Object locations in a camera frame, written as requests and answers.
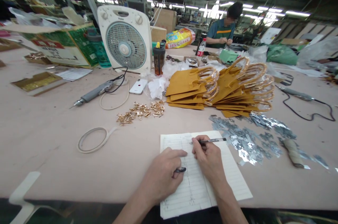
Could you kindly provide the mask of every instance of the stack of bags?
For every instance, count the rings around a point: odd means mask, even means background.
[[[203,110],[218,93],[219,72],[212,67],[177,71],[166,91],[169,106]]]
[[[241,57],[220,72],[212,67],[178,71],[167,89],[169,106],[203,110],[213,106],[225,117],[246,116],[251,111],[268,111],[274,97],[274,78],[264,63],[249,64]]]

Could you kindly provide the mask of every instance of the green shirt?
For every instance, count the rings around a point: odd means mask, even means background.
[[[207,37],[213,39],[220,39],[226,37],[227,39],[233,38],[233,32],[235,31],[235,23],[230,24],[229,26],[224,26],[224,19],[220,19],[214,22],[207,34]],[[208,44],[208,47],[211,48],[224,48],[224,44]]]

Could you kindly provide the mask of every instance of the hand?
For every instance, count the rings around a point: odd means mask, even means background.
[[[223,38],[218,39],[218,41],[219,41],[220,44],[224,44],[224,43],[226,43],[228,40],[226,39],[226,37],[223,37]]]
[[[226,42],[227,45],[231,45],[232,44],[232,39],[228,39],[228,41]]]
[[[150,207],[159,204],[173,194],[183,181],[184,173],[174,173],[181,167],[180,157],[187,155],[183,150],[166,148],[152,161],[139,190],[148,197]]]
[[[208,179],[214,190],[227,184],[222,164],[221,150],[214,143],[201,146],[199,140],[210,140],[206,135],[193,138],[193,154],[197,159],[203,175]]]

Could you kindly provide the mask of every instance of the electric fan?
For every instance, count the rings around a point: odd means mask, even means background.
[[[127,67],[135,73],[150,72],[152,44],[148,17],[122,6],[100,6],[99,27],[113,68]]]

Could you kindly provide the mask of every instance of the fan control knob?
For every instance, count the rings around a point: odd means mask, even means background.
[[[108,15],[106,12],[101,13],[101,16],[104,20],[108,19]]]
[[[141,17],[140,15],[137,15],[137,16],[135,17],[135,22],[136,22],[138,25],[142,24],[142,17]]]

